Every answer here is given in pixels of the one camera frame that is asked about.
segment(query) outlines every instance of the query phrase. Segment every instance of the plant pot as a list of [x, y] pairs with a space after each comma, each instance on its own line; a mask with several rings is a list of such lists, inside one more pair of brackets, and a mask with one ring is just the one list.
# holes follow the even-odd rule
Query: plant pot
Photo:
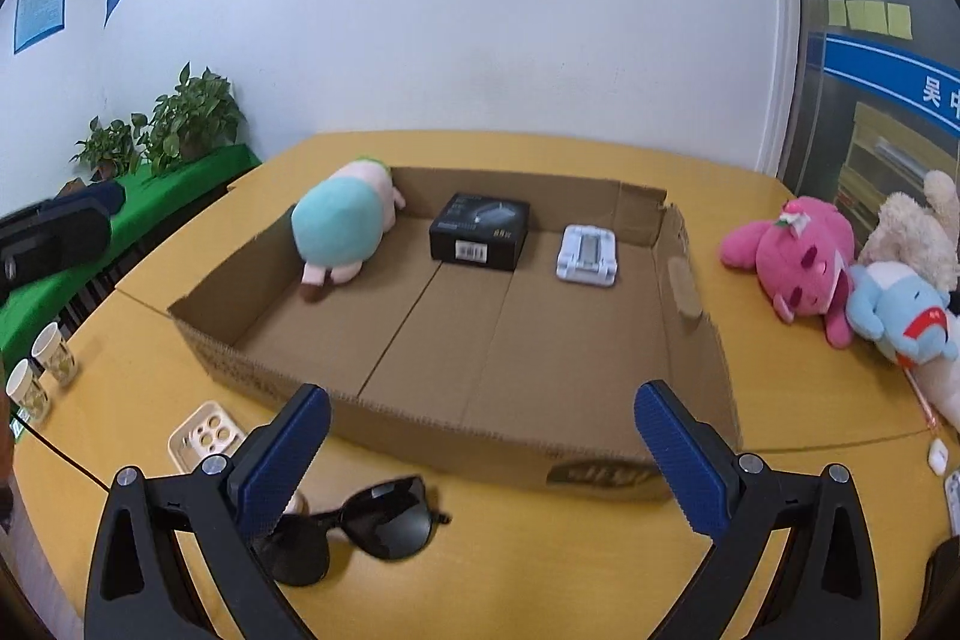
[[77, 194], [79, 191], [83, 191], [85, 188], [86, 183], [83, 182], [80, 177], [74, 177], [59, 190], [59, 194], [57, 194], [57, 196], [69, 196], [69, 194]]
[[181, 159], [186, 163], [199, 161], [203, 156], [210, 153], [210, 145], [200, 140], [181, 139]]
[[107, 180], [112, 180], [117, 175], [117, 163], [116, 161], [101, 161], [97, 164], [97, 175], [99, 175], [100, 182], [106, 182]]

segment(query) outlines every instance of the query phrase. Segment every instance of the yellow sticky note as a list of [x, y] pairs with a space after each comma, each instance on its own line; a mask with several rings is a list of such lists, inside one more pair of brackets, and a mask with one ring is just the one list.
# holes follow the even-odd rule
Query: yellow sticky note
[[854, 31], [867, 30], [867, 13], [863, 8], [865, 3], [847, 0], [847, 16], [850, 18], [850, 28]]
[[887, 9], [883, 1], [864, 1], [863, 14], [870, 33], [887, 33]]
[[847, 26], [847, 4], [844, 0], [828, 0], [829, 22], [827, 25], [839, 25], [840, 28]]
[[909, 6], [906, 4], [887, 4], [887, 20], [890, 23], [891, 36], [913, 39]]

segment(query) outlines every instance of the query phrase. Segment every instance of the potted plant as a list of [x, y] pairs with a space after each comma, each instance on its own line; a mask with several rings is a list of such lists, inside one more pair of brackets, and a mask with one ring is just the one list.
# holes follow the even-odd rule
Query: potted plant
[[230, 94], [229, 80], [209, 68], [190, 76], [190, 64], [179, 74], [171, 95], [159, 95], [150, 127], [138, 140], [144, 145], [154, 175], [181, 163], [203, 158], [221, 140], [236, 142], [244, 116]]
[[71, 161], [79, 161], [96, 172], [94, 179], [111, 180], [127, 172], [136, 172], [140, 166], [140, 153], [133, 143], [133, 134], [147, 124], [147, 116], [131, 115], [131, 123], [117, 119], [101, 127], [100, 118], [90, 121], [90, 138], [79, 140], [80, 152]]

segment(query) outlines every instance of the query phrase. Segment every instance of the green and pink plush toy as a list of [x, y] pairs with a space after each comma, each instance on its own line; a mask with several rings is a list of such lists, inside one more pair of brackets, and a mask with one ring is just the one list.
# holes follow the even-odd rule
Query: green and pink plush toy
[[352, 161], [310, 190], [291, 215], [304, 259], [304, 298], [315, 298], [328, 279], [341, 284], [356, 277], [404, 206], [390, 167], [373, 159]]

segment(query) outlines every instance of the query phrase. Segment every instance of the poster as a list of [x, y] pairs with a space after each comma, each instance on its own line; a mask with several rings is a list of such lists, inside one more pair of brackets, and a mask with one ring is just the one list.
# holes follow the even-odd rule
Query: poster
[[16, 0], [13, 54], [64, 30], [64, 0]]

